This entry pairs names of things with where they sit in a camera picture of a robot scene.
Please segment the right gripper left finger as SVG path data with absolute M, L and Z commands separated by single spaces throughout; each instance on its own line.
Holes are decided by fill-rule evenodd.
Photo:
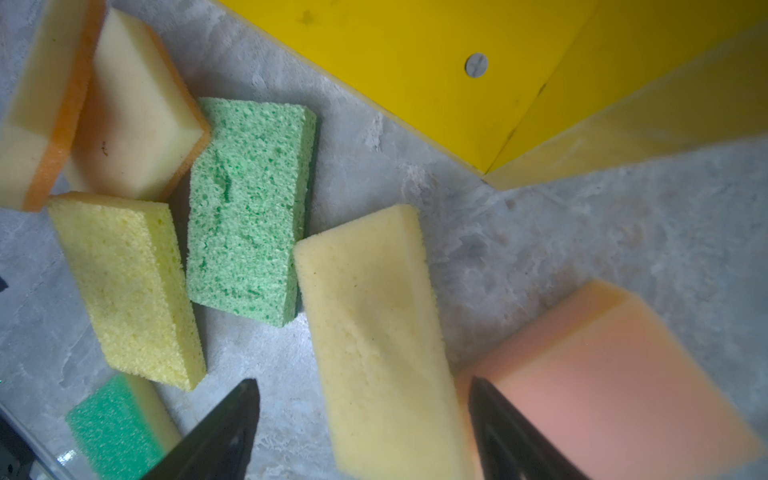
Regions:
M 244 379 L 144 477 L 243 479 L 259 417 L 258 383 Z

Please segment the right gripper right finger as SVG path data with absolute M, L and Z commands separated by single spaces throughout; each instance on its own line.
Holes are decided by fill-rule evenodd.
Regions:
M 490 381 L 472 378 L 468 410 L 486 479 L 587 479 Z

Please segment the dark green sponge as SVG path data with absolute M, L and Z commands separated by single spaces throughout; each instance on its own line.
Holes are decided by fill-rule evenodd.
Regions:
M 124 373 L 76 405 L 66 422 L 101 479 L 140 479 L 181 441 L 152 383 Z

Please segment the bright yellow sponge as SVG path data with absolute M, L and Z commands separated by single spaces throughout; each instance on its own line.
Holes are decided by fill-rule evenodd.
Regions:
M 169 206 L 80 192 L 46 206 L 107 364 L 194 390 L 207 369 Z

